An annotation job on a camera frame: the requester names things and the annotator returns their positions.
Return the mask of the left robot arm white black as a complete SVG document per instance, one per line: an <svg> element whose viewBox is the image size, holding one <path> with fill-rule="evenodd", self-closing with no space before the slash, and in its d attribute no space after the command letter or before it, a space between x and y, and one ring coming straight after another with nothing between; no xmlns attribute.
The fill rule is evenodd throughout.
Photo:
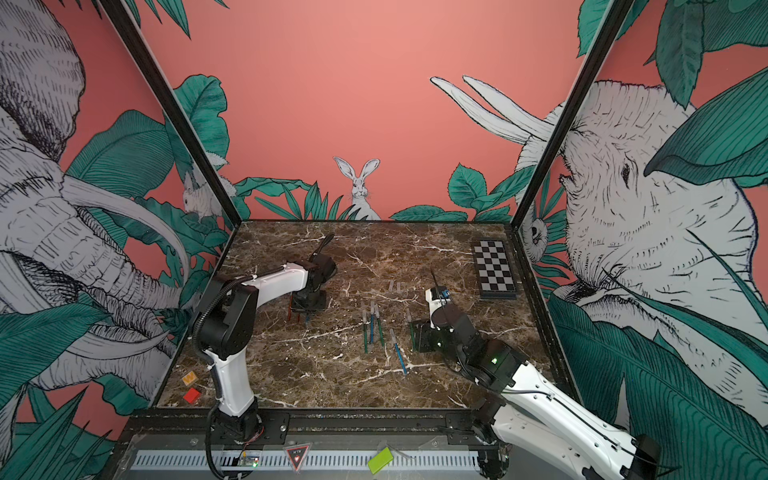
<svg viewBox="0 0 768 480"><path fill-rule="evenodd" d="M323 285L337 272L322 250L333 240L326 235L305 260L287 262L260 275L216 274L205 289L192 325L196 355L212 370L217 405L211 423L238 443L254 439L262 429L258 402L246 366L257 310L284 295L290 311L310 317L327 308Z"/></svg>

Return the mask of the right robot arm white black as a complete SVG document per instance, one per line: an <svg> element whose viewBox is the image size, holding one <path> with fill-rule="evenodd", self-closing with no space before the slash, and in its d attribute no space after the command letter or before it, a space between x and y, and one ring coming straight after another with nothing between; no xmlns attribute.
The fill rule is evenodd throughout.
<svg viewBox="0 0 768 480"><path fill-rule="evenodd" d="M483 335L434 284L425 292L429 318L414 324L427 351L485 393L471 412L473 436L487 445L520 447L572 479L655 479L661 448L600 419L557 388L518 349Z"/></svg>

